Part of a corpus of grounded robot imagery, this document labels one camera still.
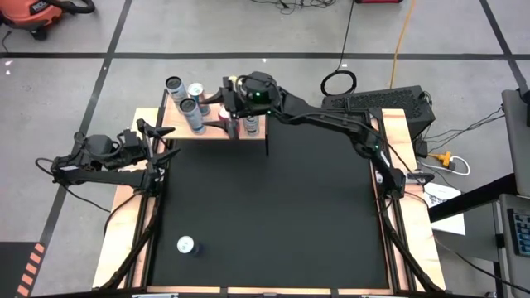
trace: wooden platform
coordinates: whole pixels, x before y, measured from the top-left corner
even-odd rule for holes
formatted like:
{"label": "wooden platform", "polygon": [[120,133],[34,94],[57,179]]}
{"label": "wooden platform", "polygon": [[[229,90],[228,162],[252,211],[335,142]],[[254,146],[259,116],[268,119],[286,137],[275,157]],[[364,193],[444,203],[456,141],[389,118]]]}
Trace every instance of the wooden platform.
{"label": "wooden platform", "polygon": [[[179,121],[176,120],[175,113],[176,106],[172,101],[167,103],[165,116],[169,117],[165,119],[163,126],[176,127]],[[157,115],[157,109],[155,108],[140,108],[135,114],[134,123],[138,118],[144,118],[148,123],[154,125]],[[383,110],[383,123],[385,125],[385,132],[387,134],[388,142],[395,148],[400,157],[407,163],[411,169],[415,169],[416,159],[413,154],[412,144],[407,129],[407,121],[405,114],[401,109],[384,109]],[[265,122],[260,122],[261,133],[264,130]],[[187,138],[195,137],[196,135],[190,131],[187,126],[180,125],[180,129],[175,131],[169,138]],[[208,138],[211,139],[225,139],[226,134],[220,129],[214,129],[208,134]],[[391,154],[392,162],[394,166],[405,171],[406,169],[402,163]],[[422,188],[417,185],[407,185],[406,192],[423,197]],[[127,186],[119,186],[114,199],[113,207],[123,201],[132,193],[132,190]],[[106,282],[119,267],[123,259],[127,256],[131,249],[134,227],[136,226],[138,211],[139,211],[139,197],[138,202],[132,201],[127,208],[124,208],[115,214],[115,218],[110,222],[108,226],[107,236],[104,239],[104,247],[102,248],[98,270],[96,271],[96,277],[94,278],[94,286],[100,286]],[[400,199],[402,206],[402,216],[404,218],[404,227],[407,235],[408,247],[411,254],[416,258],[422,269],[432,279],[432,281],[441,288],[445,288],[444,278],[441,272],[440,261],[438,258],[435,241],[431,230],[431,221],[426,209],[426,206],[419,201],[418,198],[414,198],[410,195],[405,195],[403,199]],[[390,218],[393,221],[392,212],[390,212]],[[151,212],[147,211],[146,220],[151,216]],[[405,266],[401,255],[394,249],[395,261],[397,264],[397,277],[401,289],[406,290],[407,278],[405,276]],[[141,252],[138,257],[137,263],[142,265],[145,262],[146,253]],[[133,286],[140,286],[140,280],[142,274],[145,272],[142,270],[142,266],[137,266],[135,269],[135,278]],[[421,285],[416,281],[416,285],[419,291],[422,290]],[[168,286],[159,287],[150,286],[148,288],[152,292],[174,292],[180,293],[219,293],[220,288],[218,287],[181,287],[181,286]],[[318,295],[329,295],[330,289],[270,289],[270,288],[235,288],[229,287],[229,293],[289,293],[289,294],[318,294]],[[388,290],[380,289],[340,289],[340,295],[358,295],[358,294],[392,294]]]}
{"label": "wooden platform", "polygon": [[[219,110],[221,105],[219,103],[210,104],[210,113],[203,117],[203,122],[218,121]],[[265,139],[267,117],[259,116],[259,132],[256,136],[249,136],[243,127],[243,119],[239,119],[239,139],[241,140],[260,140]],[[207,140],[228,140],[229,136],[221,128],[206,126],[206,132],[202,134],[194,133],[186,118],[179,111],[176,104],[167,95],[166,111],[164,112],[164,119],[162,121],[163,127],[174,127],[175,131],[164,136],[168,139],[207,139]]]}

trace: silver can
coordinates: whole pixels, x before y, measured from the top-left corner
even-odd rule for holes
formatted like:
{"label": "silver can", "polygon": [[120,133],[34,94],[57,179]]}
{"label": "silver can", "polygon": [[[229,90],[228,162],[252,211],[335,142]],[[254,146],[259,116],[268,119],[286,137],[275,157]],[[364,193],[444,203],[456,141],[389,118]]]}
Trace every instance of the silver can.
{"label": "silver can", "polygon": [[246,117],[243,120],[243,126],[249,136],[256,136],[259,133],[259,117]]}
{"label": "silver can", "polygon": [[205,101],[205,88],[201,83],[193,83],[188,87],[188,94],[193,98],[197,104],[200,105],[200,113],[206,116],[210,113],[210,106],[208,104],[200,104]]}
{"label": "silver can", "polygon": [[182,83],[181,78],[177,76],[172,76],[166,79],[166,88],[177,106],[183,99],[188,97],[184,83]]}
{"label": "silver can", "polygon": [[184,99],[179,104],[179,108],[185,117],[185,120],[190,125],[193,133],[205,133],[206,127],[202,123],[202,115],[200,114],[199,105],[193,99]]}
{"label": "silver can", "polygon": [[181,253],[196,256],[200,253],[200,244],[190,236],[182,236],[176,243],[176,249]]}

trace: orange plug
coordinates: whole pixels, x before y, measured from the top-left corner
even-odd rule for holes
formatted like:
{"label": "orange plug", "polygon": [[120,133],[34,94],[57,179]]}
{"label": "orange plug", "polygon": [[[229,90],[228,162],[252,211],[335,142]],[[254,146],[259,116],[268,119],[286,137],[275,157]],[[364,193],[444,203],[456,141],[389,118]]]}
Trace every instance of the orange plug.
{"label": "orange plug", "polygon": [[449,164],[451,163],[451,153],[449,151],[444,154],[429,153],[429,156],[435,157],[438,161],[441,161],[444,167],[449,168]]}

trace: orange vacuum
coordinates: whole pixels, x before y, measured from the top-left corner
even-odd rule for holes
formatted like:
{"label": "orange vacuum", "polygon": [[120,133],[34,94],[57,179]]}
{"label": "orange vacuum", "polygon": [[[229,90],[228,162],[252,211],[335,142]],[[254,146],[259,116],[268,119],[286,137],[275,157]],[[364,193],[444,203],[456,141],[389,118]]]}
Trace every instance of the orange vacuum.
{"label": "orange vacuum", "polygon": [[92,13],[92,0],[83,0],[85,7],[70,1],[60,0],[0,0],[0,24],[13,29],[27,30],[33,38],[43,41],[47,38],[47,27],[60,20],[63,13]]}

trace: metal cylinder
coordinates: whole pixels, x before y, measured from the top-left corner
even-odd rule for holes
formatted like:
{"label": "metal cylinder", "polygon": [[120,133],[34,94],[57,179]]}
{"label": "metal cylinder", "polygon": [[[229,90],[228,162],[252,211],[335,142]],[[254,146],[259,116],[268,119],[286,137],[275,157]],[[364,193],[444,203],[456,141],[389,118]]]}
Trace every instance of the metal cylinder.
{"label": "metal cylinder", "polygon": [[200,105],[200,113],[206,116],[210,113],[210,106],[208,104],[200,104],[205,101],[205,88],[200,83],[193,83],[188,87],[188,94],[193,98],[197,104]]}
{"label": "metal cylinder", "polygon": [[243,126],[249,136],[256,136],[259,134],[259,117],[246,117],[243,120]]}
{"label": "metal cylinder", "polygon": [[183,99],[188,97],[184,83],[182,83],[181,78],[177,76],[172,76],[166,79],[166,88],[177,106]]}
{"label": "metal cylinder", "polygon": [[206,127],[202,123],[202,115],[200,114],[199,105],[193,99],[184,99],[181,101],[179,108],[185,117],[185,120],[190,125],[193,133],[205,133]]}
{"label": "metal cylinder", "polygon": [[200,252],[200,244],[190,236],[182,236],[176,243],[176,249],[181,253],[196,256]]}

